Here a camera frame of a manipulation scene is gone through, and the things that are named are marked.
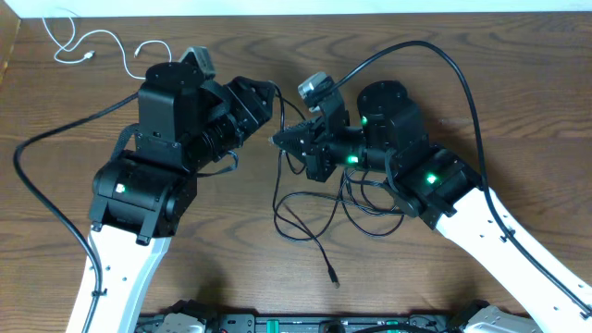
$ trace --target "white charging cable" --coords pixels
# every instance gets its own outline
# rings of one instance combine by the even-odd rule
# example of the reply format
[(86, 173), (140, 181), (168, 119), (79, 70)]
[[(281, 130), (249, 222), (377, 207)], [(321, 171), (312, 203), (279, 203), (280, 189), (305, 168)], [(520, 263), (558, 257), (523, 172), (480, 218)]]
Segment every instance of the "white charging cable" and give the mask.
[[(74, 51), (78, 47), (78, 45), (86, 37), (93, 35), (95, 33), (103, 32), (103, 33), (107, 33), (107, 34), (111, 35), (115, 39), (115, 41), (117, 42), (117, 45), (119, 45), (119, 49), (121, 49), (121, 54), (123, 55), (123, 68), (126, 70), (128, 75), (130, 75), (132, 78), (137, 79), (137, 80), (146, 80), (145, 77), (139, 77), (139, 76), (136, 76), (136, 75), (133, 75), (130, 73), (130, 70), (128, 69), (128, 62), (126, 60), (126, 52), (123, 48), (123, 45), (121, 44), (121, 41), (118, 39), (118, 37), (111, 31), (95, 30), (95, 31), (87, 32), (82, 37), (80, 37), (80, 39), (74, 44), (74, 46), (68, 48), (68, 46), (72, 43), (72, 41), (74, 41), (74, 37), (76, 36), (76, 25), (74, 24), (74, 20), (72, 19), (71, 16), (68, 16), (68, 19), (70, 20), (70, 23), (72, 24), (72, 36), (70, 37), (70, 39), (68, 40), (68, 42), (66, 44), (62, 45), (60, 42), (57, 41), (56, 37), (54, 37), (54, 34), (49, 30), (49, 27), (47, 26), (47, 22), (45, 21), (45, 17), (42, 17), (43, 25), (45, 26), (45, 30), (47, 31), (47, 34), (49, 34), (49, 37), (52, 39), (52, 41), (54, 41), (54, 43), (57, 46), (59, 46), (59, 49), (57, 51), (55, 51), (55, 54), (54, 54), (55, 61), (57, 61), (58, 63), (62, 63), (62, 64), (72, 65), (72, 64), (79, 64), (85, 60), (92, 58), (94, 56), (94, 50), (91, 50), (91, 51), (85, 53), (84, 56), (78, 60), (62, 60), (62, 59), (58, 58), (57, 56), (62, 51), (64, 51), (64, 52)], [(136, 48), (136, 51), (133, 54), (134, 57), (137, 57), (140, 54), (140, 50), (142, 49), (142, 47), (148, 43), (161, 43), (162, 45), (164, 45), (166, 47), (166, 50), (168, 51), (168, 62), (173, 61), (173, 55), (170, 52), (170, 47), (168, 47), (168, 44), (163, 41), (157, 41), (157, 40), (146, 41), (144, 43), (141, 43), (140, 46), (138, 46), (138, 48)]]

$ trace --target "white wall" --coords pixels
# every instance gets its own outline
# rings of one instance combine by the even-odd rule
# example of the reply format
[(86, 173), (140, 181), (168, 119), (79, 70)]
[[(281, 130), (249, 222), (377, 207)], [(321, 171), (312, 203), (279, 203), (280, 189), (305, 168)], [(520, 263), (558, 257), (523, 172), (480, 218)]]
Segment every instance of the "white wall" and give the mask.
[(589, 11), (592, 0), (5, 0), (21, 18)]

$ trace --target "wood grain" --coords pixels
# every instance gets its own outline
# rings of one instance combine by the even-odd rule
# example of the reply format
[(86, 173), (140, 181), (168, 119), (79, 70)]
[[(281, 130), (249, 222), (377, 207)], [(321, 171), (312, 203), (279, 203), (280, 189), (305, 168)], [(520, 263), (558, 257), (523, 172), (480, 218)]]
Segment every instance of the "wood grain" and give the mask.
[[(226, 82), (242, 75), (274, 80), (298, 102), (296, 86), (319, 70), (340, 78), (393, 43), (427, 40), (461, 66), (474, 92), (493, 188), (521, 223), (579, 277), (592, 280), (592, 15), (478, 14), (241, 18), (83, 19), (79, 31), (115, 31), (129, 50), (148, 39), (169, 42), (175, 56), (190, 45), (209, 48)], [(52, 23), (59, 40), (68, 22)], [(0, 330), (63, 331), (74, 303), (84, 256), (80, 246), (20, 184), (10, 164), (18, 142), (102, 109), (137, 90), (108, 36), (89, 39), (64, 58), (95, 50), (79, 66), (53, 61), (56, 46), (38, 20), (21, 25), (0, 91)], [(165, 60), (149, 45), (133, 73)], [(375, 80), (401, 80), (423, 108), (434, 140), (470, 163), (475, 143), (462, 89), (453, 73), (422, 49), (402, 50), (365, 69), (342, 92), (351, 110), (357, 93)], [(33, 181), (88, 231), (91, 182), (119, 131), (137, 120), (127, 105), (89, 126), (32, 146), (23, 163)], [(391, 237), (372, 240), (338, 213), (321, 240), (336, 267), (333, 289), (313, 244), (281, 239), (272, 224), (277, 149), (267, 138), (275, 118), (241, 148), (240, 168), (203, 179), (179, 234), (157, 271), (143, 306), (155, 312), (179, 299), (249, 307), (260, 313), (453, 312), (487, 299), (524, 310), (473, 258), (406, 220)], [(289, 114), (289, 122), (297, 117)], [(280, 193), (334, 192), (327, 184), (285, 176)], [(372, 198), (386, 203), (384, 193)], [(321, 228), (327, 202), (301, 199), (290, 207)], [(391, 219), (354, 215), (368, 228)]]

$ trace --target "silver metal part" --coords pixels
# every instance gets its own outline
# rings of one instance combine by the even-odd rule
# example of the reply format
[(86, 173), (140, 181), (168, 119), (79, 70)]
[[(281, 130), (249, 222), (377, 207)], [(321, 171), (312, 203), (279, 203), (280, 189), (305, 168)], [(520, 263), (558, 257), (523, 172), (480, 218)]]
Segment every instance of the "silver metal part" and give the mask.
[(211, 80), (214, 78), (216, 75), (216, 69), (214, 68), (214, 63), (212, 63), (212, 58), (210, 58), (210, 53), (207, 51), (207, 47), (188, 47), (187, 51), (185, 51), (185, 53), (179, 59), (179, 62), (182, 62), (188, 54), (193, 54), (195, 56), (195, 60), (197, 60), (197, 66), (202, 70), (206, 80)]
[(197, 318), (186, 314), (167, 314), (156, 333), (204, 333), (205, 325)]
[(469, 319), (463, 332), (541, 333), (542, 330), (532, 319), (506, 314), (497, 306), (489, 305)]
[(326, 78), (327, 74), (325, 72), (318, 72), (310, 78), (306, 79), (303, 83), (301, 83), (298, 86), (298, 93), (300, 94), (300, 97), (304, 99), (307, 94), (314, 91), (316, 86)]

